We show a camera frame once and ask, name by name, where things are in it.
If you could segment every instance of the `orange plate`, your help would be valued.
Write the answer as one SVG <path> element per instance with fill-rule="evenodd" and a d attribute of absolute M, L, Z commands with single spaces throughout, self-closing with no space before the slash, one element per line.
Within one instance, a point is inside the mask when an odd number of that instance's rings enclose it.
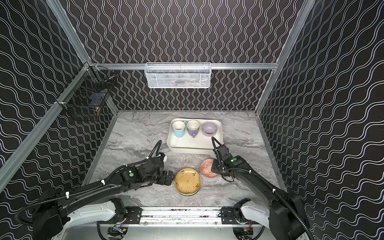
<path fill-rule="evenodd" d="M 181 170 L 175 177 L 176 190 L 182 195 L 191 196 L 200 189 L 200 186 L 200 175 L 192 168 Z"/>
<path fill-rule="evenodd" d="M 211 172 L 213 159 L 206 159 L 200 165 L 200 172 L 207 178 L 215 178 L 218 176 L 217 173 Z"/>

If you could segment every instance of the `purple bowl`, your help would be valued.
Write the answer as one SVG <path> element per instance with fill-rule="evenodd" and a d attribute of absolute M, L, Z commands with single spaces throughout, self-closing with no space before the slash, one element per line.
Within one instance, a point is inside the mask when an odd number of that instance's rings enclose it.
<path fill-rule="evenodd" d="M 204 135 L 211 137 L 217 132 L 217 125 L 213 122 L 205 122 L 201 126 L 201 131 Z"/>

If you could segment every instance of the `patterned wallpaper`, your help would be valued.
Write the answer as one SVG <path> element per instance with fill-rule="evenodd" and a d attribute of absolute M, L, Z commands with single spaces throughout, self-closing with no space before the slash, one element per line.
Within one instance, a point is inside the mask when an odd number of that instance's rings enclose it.
<path fill-rule="evenodd" d="M 384 239 L 383 13 L 316 1 L 261 114 L 319 240 Z"/>
<path fill-rule="evenodd" d="M 0 1 L 0 166 L 82 63 L 44 0 Z"/>
<path fill-rule="evenodd" d="M 109 111 L 99 122 L 77 122 L 64 111 L 59 115 L 0 193 L 0 239 L 32 239 L 32 228 L 19 224 L 14 214 L 46 189 L 80 187 L 111 119 Z"/>
<path fill-rule="evenodd" d="M 213 70 L 210 88 L 149 88 L 144 71 L 119 74 L 111 96 L 120 110 L 255 110 L 271 70 Z"/>
<path fill-rule="evenodd" d="M 96 63 L 270 63 L 303 0 L 60 2 Z"/>

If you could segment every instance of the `yellow plate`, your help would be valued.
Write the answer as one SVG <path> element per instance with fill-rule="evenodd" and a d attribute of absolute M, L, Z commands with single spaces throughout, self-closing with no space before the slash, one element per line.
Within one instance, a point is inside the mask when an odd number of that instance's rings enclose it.
<path fill-rule="evenodd" d="M 178 192 L 185 196 L 195 194 L 201 186 L 201 178 L 196 170 L 186 168 L 177 173 L 175 187 Z"/>

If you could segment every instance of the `wire basket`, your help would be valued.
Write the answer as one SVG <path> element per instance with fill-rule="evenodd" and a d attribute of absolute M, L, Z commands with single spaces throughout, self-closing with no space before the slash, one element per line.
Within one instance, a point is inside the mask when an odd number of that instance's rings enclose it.
<path fill-rule="evenodd" d="M 150 88 L 209 88 L 211 63 L 146 63 Z"/>
<path fill-rule="evenodd" d="M 117 76 L 112 70 L 92 66 L 65 101 L 59 104 L 76 121 L 98 121 L 107 108 L 106 101 Z"/>

